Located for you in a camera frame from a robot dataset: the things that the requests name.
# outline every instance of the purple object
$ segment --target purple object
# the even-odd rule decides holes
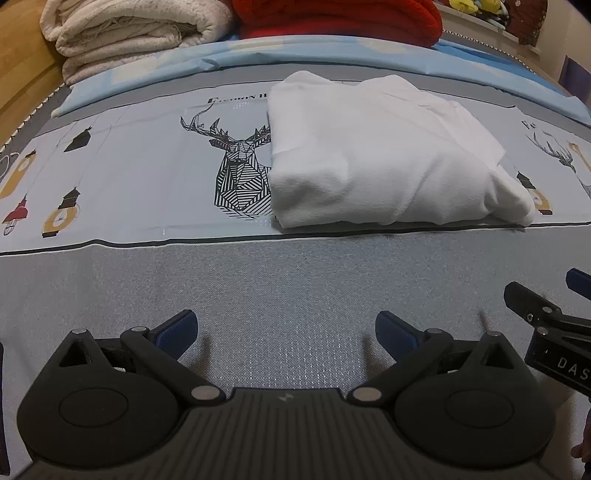
[[[591,93],[591,73],[573,59],[565,57],[558,83],[583,103],[587,102]]]

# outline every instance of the blue gripper pad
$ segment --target blue gripper pad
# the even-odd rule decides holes
[[[397,362],[425,341],[423,332],[386,310],[379,312],[375,319],[375,336]]]
[[[566,286],[573,292],[591,300],[591,275],[577,268],[571,268],[566,274]]]
[[[197,339],[198,331],[197,316],[192,310],[183,310],[151,330],[148,338],[162,351],[178,360]]]

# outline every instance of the dark red fabric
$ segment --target dark red fabric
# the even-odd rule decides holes
[[[430,47],[443,32],[431,0],[232,0],[243,38],[333,34]]]

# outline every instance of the silver screw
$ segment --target silver screw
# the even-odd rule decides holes
[[[220,389],[213,385],[201,385],[191,390],[191,396],[196,400],[215,400],[220,396]]]
[[[359,401],[376,401],[382,398],[382,393],[374,387],[359,387],[353,390],[353,396]]]

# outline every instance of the yellow plush toy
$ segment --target yellow plush toy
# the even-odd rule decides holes
[[[503,12],[501,0],[480,0],[480,4],[485,12],[493,15],[500,15]]]
[[[449,6],[452,7],[454,10],[469,15],[478,12],[478,7],[474,4],[472,0],[449,0]]]

